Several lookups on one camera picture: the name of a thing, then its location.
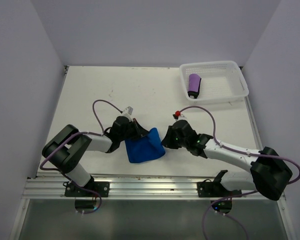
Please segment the white plastic perforated basket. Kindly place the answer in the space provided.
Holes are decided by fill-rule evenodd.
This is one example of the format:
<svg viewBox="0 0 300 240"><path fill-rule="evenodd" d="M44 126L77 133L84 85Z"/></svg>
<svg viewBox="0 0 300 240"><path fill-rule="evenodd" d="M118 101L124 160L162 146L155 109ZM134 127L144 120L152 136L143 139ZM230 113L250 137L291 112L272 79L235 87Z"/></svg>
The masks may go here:
<svg viewBox="0 0 300 240"><path fill-rule="evenodd" d="M188 96L189 75L201 77L197 99ZM182 90L186 99L196 104L237 101L249 95L248 85L238 64L232 60L186 63L179 67Z"/></svg>

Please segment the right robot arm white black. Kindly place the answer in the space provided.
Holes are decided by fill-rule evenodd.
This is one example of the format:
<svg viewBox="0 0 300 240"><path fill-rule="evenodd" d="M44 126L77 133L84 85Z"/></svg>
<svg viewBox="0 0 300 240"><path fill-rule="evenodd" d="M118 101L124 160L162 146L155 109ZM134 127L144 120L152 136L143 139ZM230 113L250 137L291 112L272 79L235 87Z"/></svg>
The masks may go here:
<svg viewBox="0 0 300 240"><path fill-rule="evenodd" d="M228 192L251 190L277 201L293 175L273 149L226 146L216 142L211 135L196 133L185 119L168 126L161 144L168 149L185 148L196 157L223 161L240 168L241 171L222 170L218 173L212 189L221 197Z"/></svg>

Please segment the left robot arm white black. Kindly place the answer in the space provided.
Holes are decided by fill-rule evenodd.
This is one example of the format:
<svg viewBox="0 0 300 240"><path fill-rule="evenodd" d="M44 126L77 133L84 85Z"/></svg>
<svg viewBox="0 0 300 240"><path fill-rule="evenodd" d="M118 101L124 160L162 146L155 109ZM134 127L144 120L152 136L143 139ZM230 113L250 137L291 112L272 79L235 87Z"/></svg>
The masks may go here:
<svg viewBox="0 0 300 240"><path fill-rule="evenodd" d="M110 154L125 140L139 140L149 134L136 119L118 116L108 132L79 131L71 124L66 125L42 150L43 162L39 169L58 171L76 185L82 196L93 193L92 176L82 167L80 160L86 151Z"/></svg>

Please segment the black purple microfiber towel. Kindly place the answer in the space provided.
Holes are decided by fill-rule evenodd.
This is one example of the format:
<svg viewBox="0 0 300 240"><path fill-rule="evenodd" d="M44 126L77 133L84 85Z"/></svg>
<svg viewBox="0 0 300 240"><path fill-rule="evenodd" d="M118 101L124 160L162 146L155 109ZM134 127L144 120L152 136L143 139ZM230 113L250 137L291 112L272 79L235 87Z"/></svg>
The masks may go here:
<svg viewBox="0 0 300 240"><path fill-rule="evenodd" d="M189 75L187 94L190 99L197 99L200 94L202 78L195 73Z"/></svg>

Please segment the blue towel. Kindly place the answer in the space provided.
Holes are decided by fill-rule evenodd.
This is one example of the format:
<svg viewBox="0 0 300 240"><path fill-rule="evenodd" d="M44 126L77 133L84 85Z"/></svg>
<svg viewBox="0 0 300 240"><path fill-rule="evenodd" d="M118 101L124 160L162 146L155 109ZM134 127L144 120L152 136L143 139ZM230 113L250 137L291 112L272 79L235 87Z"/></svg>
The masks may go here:
<svg viewBox="0 0 300 240"><path fill-rule="evenodd" d="M148 135L137 140L125 140L127 157L132 164L160 159L166 154L158 129L153 127Z"/></svg>

